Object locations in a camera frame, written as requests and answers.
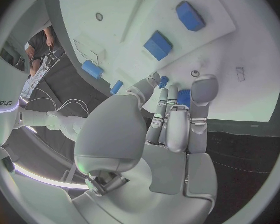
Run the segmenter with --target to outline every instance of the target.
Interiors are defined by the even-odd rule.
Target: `blue cylinder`
[[[115,85],[113,85],[112,89],[110,90],[110,93],[112,95],[116,94],[117,91],[120,89],[120,87],[123,85],[123,82],[118,80],[116,81]]]
[[[178,92],[177,103],[179,105],[186,105],[190,107],[191,90],[180,90]]]
[[[103,69],[90,60],[86,60],[82,64],[82,69],[92,75],[95,79],[99,79],[102,76]]]
[[[169,78],[167,76],[162,76],[160,79],[160,83],[159,83],[160,89],[166,87],[168,81],[169,81]]]

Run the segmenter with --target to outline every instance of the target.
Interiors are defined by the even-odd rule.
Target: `glowing light strip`
[[[17,102],[16,106],[11,108],[11,109],[8,109],[8,110],[1,110],[0,113],[8,113],[8,112],[12,112],[14,110],[17,109],[17,107],[19,106],[19,102]]]
[[[26,104],[28,103],[28,101],[25,100],[22,96],[20,96],[20,98],[21,98]]]
[[[42,182],[42,183],[46,183],[46,184],[50,184],[50,185],[58,186],[58,187],[62,187],[62,188],[88,189],[88,186],[86,184],[63,183],[63,182],[51,180],[48,178],[38,176],[34,173],[31,173],[30,171],[18,166],[16,163],[14,165],[18,172],[26,175],[29,178]]]
[[[30,129],[30,130],[33,131],[34,133],[37,133],[37,131],[36,131],[34,128],[30,127],[30,126],[26,126],[26,128]]]

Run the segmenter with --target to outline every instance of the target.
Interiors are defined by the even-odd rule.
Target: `black shirt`
[[[53,50],[60,49],[60,43],[56,36],[56,33],[52,26],[49,27],[51,29],[51,34],[54,37],[54,47]],[[49,46],[46,44],[47,37],[44,31],[37,33],[33,36],[29,41],[28,44],[31,45],[35,49],[34,60],[40,59],[43,55],[48,54]]]

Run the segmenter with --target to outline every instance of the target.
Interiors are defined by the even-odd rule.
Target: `person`
[[[34,76],[40,67],[40,58],[51,50],[61,49],[60,42],[52,26],[37,33],[28,41],[26,53],[30,59],[30,74]]]

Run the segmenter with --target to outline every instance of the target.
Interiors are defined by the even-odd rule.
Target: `small blue cap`
[[[190,107],[191,90],[180,90],[178,92],[177,103]]]
[[[159,31],[156,31],[152,37],[145,43],[144,47],[160,61],[166,57],[172,50],[172,44]]]
[[[190,31],[199,31],[205,27],[205,23],[198,12],[186,1],[181,2],[176,12],[179,20]]]
[[[115,85],[113,85],[112,89],[110,90],[110,93],[112,95],[115,95],[122,85],[123,85],[122,81],[120,80],[116,81]]]
[[[166,87],[168,81],[169,81],[169,78],[167,76],[162,76],[160,79],[160,83],[159,83],[160,89]]]
[[[90,60],[83,62],[82,69],[92,75],[95,79],[99,79],[103,73],[103,69],[92,63]]]

